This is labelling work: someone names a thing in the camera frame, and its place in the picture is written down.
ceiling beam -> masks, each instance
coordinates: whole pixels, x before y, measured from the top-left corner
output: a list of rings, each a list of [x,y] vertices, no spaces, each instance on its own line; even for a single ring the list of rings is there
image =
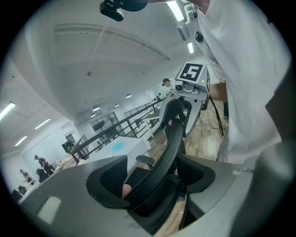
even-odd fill
[[[91,60],[90,56],[66,56],[66,57],[60,57],[59,58],[59,67],[66,67],[69,65],[73,64],[78,64],[78,63],[85,63],[89,62]],[[125,63],[130,63],[130,64],[135,64],[135,65],[142,65],[142,66],[147,66],[147,67],[152,67],[153,65],[147,61],[137,59],[137,58],[130,58],[126,56],[117,56],[117,55],[110,55],[110,54],[99,54],[92,58],[93,61],[99,60],[103,62],[125,62]]]
[[[65,34],[80,34],[83,30],[88,29],[88,34],[100,34],[104,27],[100,25],[88,25],[88,24],[62,24],[62,25],[55,25],[55,35],[65,35]],[[128,34],[123,31],[119,31],[117,29],[113,29],[110,27],[107,27],[103,34],[108,37],[116,37],[121,40],[124,40],[126,42],[130,42],[136,45],[139,45],[145,49],[148,49],[158,56],[164,57],[168,61],[170,61],[170,57],[167,53],[164,53],[160,51],[158,48],[153,46],[152,44],[149,44],[139,37],[135,35]]]
[[[90,60],[90,62],[89,62],[88,70],[90,70],[91,67],[92,67],[92,62],[93,62],[94,54],[95,54],[95,52],[96,52],[97,46],[98,46],[98,44],[99,44],[99,42],[100,42],[100,39],[102,38],[102,36],[103,36],[103,34],[104,34],[104,31],[105,31],[105,29],[106,29],[106,27],[107,27],[109,21],[110,21],[110,19],[108,19],[106,25],[104,26],[103,30],[101,31],[101,33],[100,33],[100,35],[99,35],[99,37],[98,37],[98,40],[97,40],[97,42],[96,42],[96,45],[94,46],[94,49],[93,49],[93,51],[92,51],[91,60]]]

metal railing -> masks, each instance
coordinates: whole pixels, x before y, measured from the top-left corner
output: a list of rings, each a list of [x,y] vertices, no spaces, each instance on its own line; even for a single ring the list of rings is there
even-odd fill
[[[135,109],[132,109],[132,110],[129,110],[129,111],[125,112],[124,115],[126,117],[128,117],[128,116],[130,116],[130,115],[132,115],[134,113],[137,113],[138,111],[142,110],[143,108],[149,108],[149,107],[151,107],[150,105],[151,105],[151,103],[148,103],[148,104],[139,106],[139,107],[137,107]]]
[[[78,140],[78,142],[75,144],[75,146],[72,148],[72,150],[70,151],[69,154],[72,155],[72,152],[75,151],[76,148],[77,148],[78,146],[82,145],[82,144],[83,144],[84,142],[86,142],[86,141],[87,141],[87,138],[86,138],[85,135],[83,135],[83,136]],[[80,158],[83,158],[83,157],[89,158],[89,156],[88,156],[88,153],[89,153],[89,147],[88,147],[88,146],[85,146],[84,148],[80,149],[80,150],[77,151],[76,153],[78,154],[78,156],[79,156]],[[76,162],[78,162],[77,157],[74,156],[74,155],[72,155],[72,156],[73,156],[74,160],[75,160]]]
[[[147,110],[147,109],[150,108],[150,107],[153,107],[154,110],[155,110],[154,105],[158,104],[159,102],[161,102],[161,101],[163,101],[163,100],[164,100],[164,99],[159,100],[159,101],[156,101],[155,103],[150,104],[149,106],[145,106],[143,109],[141,109],[141,110],[139,110],[139,111],[137,111],[137,112],[131,114],[131,115],[128,116],[127,118],[124,118],[123,120],[117,122],[116,124],[112,125],[111,127],[107,128],[106,130],[104,130],[104,131],[98,133],[97,135],[93,136],[92,138],[86,140],[84,143],[79,144],[78,146],[75,146],[75,147],[70,151],[70,154],[73,156],[73,158],[74,158],[75,160],[77,160],[77,157],[75,156],[75,154],[78,154],[79,157],[80,157],[81,159],[86,160],[86,159],[89,157],[89,155],[90,155],[91,153],[93,153],[93,152],[94,152],[95,150],[97,150],[97,149],[100,149],[100,148],[101,148],[104,144],[106,144],[107,142],[109,143],[109,142],[112,141],[114,138],[117,138],[121,132],[123,132],[125,129],[128,129],[128,128],[130,129],[130,131],[129,131],[128,133],[126,133],[126,134],[124,135],[124,137],[141,138],[141,137],[142,137],[142,136],[148,131],[148,129],[147,129],[143,134],[141,134],[139,137],[137,136],[137,134],[139,134],[144,128],[146,128],[146,126],[143,127],[143,128],[141,128],[139,131],[137,131],[137,130],[135,130],[135,129],[136,129],[137,127],[141,126],[141,124],[144,123],[144,121],[141,121],[141,119],[142,119],[143,117],[145,117],[146,115],[148,115],[149,112],[147,112],[147,113],[145,113],[144,115],[142,115],[141,117],[137,118],[137,119],[136,119],[134,122],[132,122],[132,123],[130,122],[130,119],[133,118],[133,117],[135,117],[136,115],[138,115],[138,114],[140,114],[140,113],[145,112],[145,110]],[[135,124],[135,123],[138,122],[138,121],[141,121],[141,122],[140,122],[139,124],[136,125],[136,128],[133,128],[132,125]],[[127,125],[126,127],[124,127],[124,128],[121,128],[120,125],[123,124],[124,122],[127,122],[128,125]],[[151,125],[150,128],[153,128],[156,124],[157,124],[157,121],[155,121],[155,119],[153,119],[153,120],[151,120],[151,121],[148,123],[148,126],[150,127],[150,125]],[[106,134],[108,131],[110,131],[110,130],[112,130],[112,129],[116,129],[116,127],[118,127],[118,126],[120,126],[121,130],[117,131],[116,134],[114,134],[113,136],[109,137],[107,140],[105,140],[103,143],[101,143],[100,145],[98,145],[97,147],[95,147],[93,150],[89,151],[87,154],[85,154],[85,152],[82,152],[82,150],[85,149],[85,147],[87,147],[90,143],[96,141],[98,138],[100,138],[102,135]]]

ceiling light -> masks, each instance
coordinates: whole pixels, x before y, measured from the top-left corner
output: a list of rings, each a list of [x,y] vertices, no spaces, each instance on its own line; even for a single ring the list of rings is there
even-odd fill
[[[194,50],[193,50],[193,44],[192,44],[192,42],[191,43],[188,43],[188,48],[189,48],[189,52],[191,54],[193,54],[194,53]]]
[[[53,137],[54,136],[54,134],[52,134],[51,136],[49,136],[47,139],[50,139],[51,137]]]
[[[27,136],[24,136],[22,139],[20,139],[20,141],[19,141],[18,143],[15,144],[15,146],[20,145],[20,143],[21,143],[22,141],[24,141],[26,138],[27,138]]]
[[[15,104],[10,102],[9,105],[0,113],[0,120],[13,108]]]
[[[44,121],[43,123],[39,124],[35,129],[40,128],[43,124],[47,123],[48,121],[50,121],[50,118],[48,120]]]
[[[100,107],[97,107],[97,106],[95,106],[94,108],[93,108],[93,110],[92,111],[97,111],[97,110],[99,110],[100,109]]]
[[[168,6],[170,7],[170,9],[172,10],[172,12],[175,15],[175,18],[177,19],[177,21],[182,21],[184,20],[183,14],[177,4],[176,1],[171,1],[171,2],[167,2]]]

white table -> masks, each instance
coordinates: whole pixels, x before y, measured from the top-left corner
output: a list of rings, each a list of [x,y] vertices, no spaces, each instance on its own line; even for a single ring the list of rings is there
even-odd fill
[[[66,165],[69,164],[73,160],[73,157],[71,155],[68,155],[66,158],[62,159],[61,163],[58,163],[58,166],[54,170],[54,173],[60,171],[63,168],[66,168]]]
[[[34,185],[27,189],[27,192],[25,192],[25,194],[22,195],[23,197],[18,201],[18,203],[21,204],[29,196],[29,194],[39,186],[39,184],[40,183],[37,181],[34,183]]]
[[[152,119],[159,119],[159,114],[160,114],[160,109],[157,109],[157,110],[154,111],[154,113],[148,114],[146,117],[143,118],[143,121],[145,121],[146,126],[147,126],[147,128],[148,128],[148,130],[149,130],[149,132],[151,134],[151,137],[154,137],[154,136],[153,136],[153,132],[151,131],[151,129],[149,127],[148,122],[150,120],[152,120]]]
[[[149,156],[150,142],[141,138],[117,137],[98,152],[93,152],[87,162],[110,158],[113,156],[128,156],[128,170],[131,169],[139,155]]]

gray table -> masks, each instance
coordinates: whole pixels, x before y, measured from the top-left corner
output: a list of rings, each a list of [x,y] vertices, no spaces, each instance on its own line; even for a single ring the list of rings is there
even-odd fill
[[[148,122],[152,119],[159,119],[159,114],[160,114],[160,109],[157,109],[157,110],[154,110],[153,114],[148,114],[146,117],[143,118],[143,121],[146,122],[146,126],[151,134],[151,137],[154,137],[154,136],[153,136],[153,132],[151,131],[151,129],[149,127]]]
[[[21,207],[36,215],[48,197],[57,197],[61,204],[50,226],[60,232],[76,237],[149,237],[125,209],[102,206],[86,189],[91,172],[120,157],[62,169],[33,190]]]

